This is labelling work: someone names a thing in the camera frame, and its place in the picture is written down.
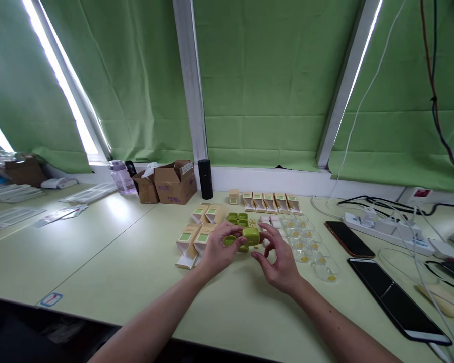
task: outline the product box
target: product box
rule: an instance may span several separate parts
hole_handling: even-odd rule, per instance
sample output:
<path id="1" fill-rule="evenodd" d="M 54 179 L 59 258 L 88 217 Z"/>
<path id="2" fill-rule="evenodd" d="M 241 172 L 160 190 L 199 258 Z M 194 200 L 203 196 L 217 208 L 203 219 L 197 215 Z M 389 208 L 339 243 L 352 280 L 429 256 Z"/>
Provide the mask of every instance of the product box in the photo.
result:
<path id="1" fill-rule="evenodd" d="M 276 204 L 279 213 L 291 214 L 288 206 L 288 201 L 286 200 L 286 195 L 284 193 L 274 193 L 274 197 L 276 198 Z"/>
<path id="2" fill-rule="evenodd" d="M 186 204 L 197 192 L 193 163 L 177 160 L 155 169 L 155 185 L 161 203 Z"/>
<path id="3" fill-rule="evenodd" d="M 277 214 L 277 205 L 273 193 L 264 193 L 264 204 L 268 213 Z"/>
<path id="4" fill-rule="evenodd" d="M 229 189 L 229 204 L 239 204 L 239 189 Z"/>
<path id="5" fill-rule="evenodd" d="M 257 213 L 267 212 L 266 204 L 264 203 L 264 197 L 262 193 L 253 192 L 252 199 L 254 199 L 254 205 L 256 206 Z"/>
<path id="6" fill-rule="evenodd" d="M 210 223 L 207 219 L 205 213 L 207 213 L 207 209 L 210 207 L 210 203 L 200 203 L 198 206 L 195 207 L 195 210 L 192 213 L 192 219 L 195 223 Z"/>
<path id="7" fill-rule="evenodd" d="M 200 228 L 200 231 L 198 232 L 197 237 L 195 238 L 195 241 L 193 242 L 195 249 L 198 252 L 198 257 L 197 261 L 195 261 L 195 266 L 198 265 L 200 260 L 202 259 L 203 253 L 205 252 L 205 249 L 207 247 L 207 241 L 208 241 L 208 236 L 210 235 L 211 232 L 215 231 L 217 228 L 217 224 L 204 224 L 202 228 Z"/>
<path id="8" fill-rule="evenodd" d="M 244 200 L 244 205 L 246 206 L 246 212 L 255 212 L 256 207 L 252 201 L 252 192 L 243 192 L 242 199 Z"/>
<path id="9" fill-rule="evenodd" d="M 286 198 L 288 200 L 288 206 L 289 209 L 291 210 L 291 213 L 296 215 L 303 215 L 301 207 L 299 206 L 298 197 L 296 197 L 294 194 L 286 193 Z"/>
<path id="10" fill-rule="evenodd" d="M 158 203 L 160 198 L 155 187 L 155 174 L 142 178 L 145 171 L 133 176 L 133 181 L 138 185 L 138 196 L 140 203 Z"/>
<path id="11" fill-rule="evenodd" d="M 227 208 L 222 204 L 212 204 L 205 215 L 210 223 L 221 224 L 227 215 Z"/>
<path id="12" fill-rule="evenodd" d="M 194 246 L 194 240 L 197 238 L 198 232 L 202 227 L 201 224 L 190 223 L 185 226 L 182 233 L 177 239 L 177 247 L 182 252 L 182 256 L 175 264 L 176 267 L 187 270 L 192 269 L 195 259 L 197 258 L 197 250 Z"/>

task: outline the black cylinder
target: black cylinder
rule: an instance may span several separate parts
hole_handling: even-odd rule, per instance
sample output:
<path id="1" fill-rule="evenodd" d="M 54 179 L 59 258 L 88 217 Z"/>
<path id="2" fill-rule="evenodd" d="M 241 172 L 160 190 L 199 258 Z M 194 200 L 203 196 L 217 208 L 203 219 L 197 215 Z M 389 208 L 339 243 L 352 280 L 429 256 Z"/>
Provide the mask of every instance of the black cylinder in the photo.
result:
<path id="1" fill-rule="evenodd" d="M 198 161 L 198 173 L 200 175 L 200 189 L 202 190 L 203 199 L 212 199 L 212 173 L 210 171 L 210 160 Z"/>

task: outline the water bottle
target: water bottle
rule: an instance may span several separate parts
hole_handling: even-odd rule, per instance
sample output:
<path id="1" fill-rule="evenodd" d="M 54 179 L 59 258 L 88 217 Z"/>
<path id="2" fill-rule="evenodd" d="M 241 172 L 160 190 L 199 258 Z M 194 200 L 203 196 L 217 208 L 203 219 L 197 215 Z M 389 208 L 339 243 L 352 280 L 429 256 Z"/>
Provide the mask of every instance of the water bottle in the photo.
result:
<path id="1" fill-rule="evenodd" d="M 130 178 L 126 165 L 121 160 L 113 160 L 109 163 L 112 170 L 111 176 L 116 183 L 116 188 L 120 194 L 136 193 L 135 183 Z"/>

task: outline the wall outlet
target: wall outlet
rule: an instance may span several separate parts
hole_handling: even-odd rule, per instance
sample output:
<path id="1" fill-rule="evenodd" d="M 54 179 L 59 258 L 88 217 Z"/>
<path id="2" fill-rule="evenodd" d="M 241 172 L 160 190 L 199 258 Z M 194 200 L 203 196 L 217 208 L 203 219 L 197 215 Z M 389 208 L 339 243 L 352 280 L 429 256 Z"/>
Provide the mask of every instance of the wall outlet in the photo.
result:
<path id="1" fill-rule="evenodd" d="M 429 202 L 432 189 L 422 187 L 406 187 L 397 202 L 407 205 L 421 205 Z"/>

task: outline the desk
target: desk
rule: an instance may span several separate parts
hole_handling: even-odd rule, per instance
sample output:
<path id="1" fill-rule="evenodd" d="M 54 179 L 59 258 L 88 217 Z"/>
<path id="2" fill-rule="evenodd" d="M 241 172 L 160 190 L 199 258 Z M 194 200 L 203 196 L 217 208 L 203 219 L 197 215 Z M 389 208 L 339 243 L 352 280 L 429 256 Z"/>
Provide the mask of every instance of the desk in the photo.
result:
<path id="1" fill-rule="evenodd" d="M 340 280 L 334 284 L 319 280 L 313 267 L 298 263 L 301 275 L 402 361 L 413 361 L 417 357 L 419 361 L 438 362 L 426 344 L 409 341 L 399 333 L 346 263 L 349 255 L 323 225 L 330 218 L 312 208 L 310 198 L 299 199 L 341 269 Z M 180 256 L 175 241 L 184 225 L 192 221 L 190 214 L 200 202 L 203 200 L 198 192 L 187 205 L 159 204 L 56 288 L 54 291 L 64 297 L 52 309 L 110 324 L 125 324 L 189 273 L 174 267 Z M 227 193 L 215 192 L 209 202 L 226 204 Z M 229 206 L 229 211 L 241 212 L 243 208 Z M 444 213 L 451 213 L 448 220 L 454 218 L 454 210 L 444 210 Z M 442 214 L 438 211 L 433 221 Z M 249 215 L 259 218 L 261 214 Z M 382 247 L 403 250 L 357 234 L 375 252 Z M 395 252 L 387 256 L 413 274 L 410 270 L 415 269 L 413 261 Z M 446 331 L 435 308 L 415 291 L 414 284 L 378 256 L 376 260 Z M 454 294 L 450 286 L 447 290 Z M 454 330 L 454 319 L 449 320 Z M 333 360 L 309 319 L 289 298 L 267 284 L 260 266 L 249 254 L 238 253 L 235 261 L 200 292 L 173 337 L 278 361 Z"/>
<path id="2" fill-rule="evenodd" d="M 35 305 L 156 206 L 140 204 L 136 194 L 113 193 L 91 203 L 79 217 L 42 228 L 31 225 L 68 206 L 57 199 L 87 187 L 47 191 L 46 197 L 27 201 L 28 206 L 47 212 L 0 231 L 6 233 L 0 239 L 0 299 Z"/>

